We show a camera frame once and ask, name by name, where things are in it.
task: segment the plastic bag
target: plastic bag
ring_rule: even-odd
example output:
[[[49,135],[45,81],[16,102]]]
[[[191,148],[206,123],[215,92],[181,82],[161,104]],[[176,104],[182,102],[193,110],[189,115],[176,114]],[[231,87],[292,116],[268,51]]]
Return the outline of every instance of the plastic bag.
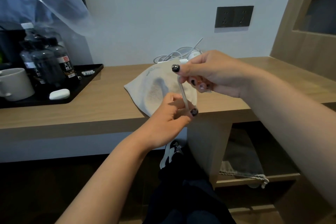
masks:
[[[82,0],[0,0],[0,21],[53,26],[62,20],[78,34],[93,34],[93,22]]]

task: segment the mug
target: mug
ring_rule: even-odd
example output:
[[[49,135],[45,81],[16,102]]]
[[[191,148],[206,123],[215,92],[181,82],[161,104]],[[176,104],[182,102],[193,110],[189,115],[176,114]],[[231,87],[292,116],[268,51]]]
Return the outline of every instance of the mug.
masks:
[[[0,71],[0,97],[17,101],[35,94],[32,84],[23,68],[10,68]]]

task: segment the wall outlet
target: wall outlet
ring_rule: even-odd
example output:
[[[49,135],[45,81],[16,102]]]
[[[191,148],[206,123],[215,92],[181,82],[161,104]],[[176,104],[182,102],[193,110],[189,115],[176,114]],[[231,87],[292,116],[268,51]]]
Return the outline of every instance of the wall outlet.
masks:
[[[232,27],[235,11],[233,6],[217,7],[215,28]]]
[[[253,6],[217,7],[215,28],[249,26],[252,12]]]
[[[250,21],[253,12],[252,5],[250,6],[236,6],[234,8],[233,27],[247,27],[250,26]]]

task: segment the sneaker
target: sneaker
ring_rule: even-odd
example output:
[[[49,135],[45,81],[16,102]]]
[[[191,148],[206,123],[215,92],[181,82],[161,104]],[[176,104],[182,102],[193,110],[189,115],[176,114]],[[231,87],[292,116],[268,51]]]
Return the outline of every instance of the sneaker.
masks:
[[[170,143],[166,144],[165,155],[160,162],[160,169],[168,165],[171,162],[173,155],[177,152],[183,155],[182,146],[179,144],[178,141],[173,140]]]

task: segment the mug handle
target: mug handle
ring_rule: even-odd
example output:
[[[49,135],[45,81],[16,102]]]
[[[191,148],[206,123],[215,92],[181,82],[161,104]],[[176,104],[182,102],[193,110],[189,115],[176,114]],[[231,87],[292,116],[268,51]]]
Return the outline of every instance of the mug handle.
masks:
[[[4,93],[4,92],[2,92],[2,90],[1,90],[1,80],[0,80],[0,97],[9,97],[11,94],[10,93]]]

